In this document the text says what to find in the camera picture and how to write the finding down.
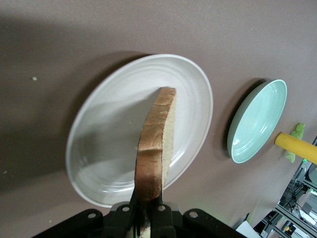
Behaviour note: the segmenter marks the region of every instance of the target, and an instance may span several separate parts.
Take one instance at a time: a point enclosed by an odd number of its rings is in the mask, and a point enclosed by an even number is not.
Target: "yellow handle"
[[[284,132],[279,133],[275,144],[285,150],[317,164],[317,147]]]

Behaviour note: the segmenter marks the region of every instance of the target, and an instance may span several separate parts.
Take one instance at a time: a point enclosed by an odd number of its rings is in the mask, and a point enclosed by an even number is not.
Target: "mint green bowl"
[[[228,152],[234,162],[246,162],[266,143],[282,115],[286,95],[286,83],[277,79],[261,84],[246,97],[228,133]]]

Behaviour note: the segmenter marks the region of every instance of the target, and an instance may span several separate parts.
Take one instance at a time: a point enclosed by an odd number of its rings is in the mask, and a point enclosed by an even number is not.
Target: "table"
[[[31,237],[96,208],[65,172],[71,124],[106,76],[159,53],[196,62],[214,99],[206,141],[164,200],[230,226],[250,213],[255,226],[301,160],[291,164],[275,137],[299,122],[306,123],[305,141],[317,133],[316,12],[310,0],[1,1],[0,236]],[[261,77],[285,80],[286,106],[259,153],[236,164],[225,146],[230,122]]]

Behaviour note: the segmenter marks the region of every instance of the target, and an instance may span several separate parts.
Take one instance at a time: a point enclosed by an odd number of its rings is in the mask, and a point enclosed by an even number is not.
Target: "screw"
[[[197,212],[190,212],[190,213],[189,213],[189,216],[190,216],[191,218],[197,218],[197,217],[198,217],[198,214],[197,214]]]
[[[158,206],[158,210],[159,210],[160,212],[165,211],[165,209],[166,209],[166,207],[164,207],[163,205]]]
[[[122,208],[122,211],[123,211],[123,212],[130,211],[130,207],[123,207],[123,208]]]
[[[96,217],[96,213],[91,213],[91,214],[88,215],[88,218],[89,218],[89,219],[92,219],[92,218],[94,218],[94,217]]]

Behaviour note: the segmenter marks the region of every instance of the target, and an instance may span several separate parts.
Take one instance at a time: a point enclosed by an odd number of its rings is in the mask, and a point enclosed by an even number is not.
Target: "dish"
[[[274,131],[285,106],[286,83],[267,81],[243,101],[230,125],[227,147],[236,163],[252,158]]]
[[[111,74],[91,93],[72,125],[66,168],[73,187],[87,201],[110,207],[130,200],[140,132],[163,86],[177,90],[174,155],[165,187],[196,157],[212,117],[207,76],[181,56],[137,59]]]

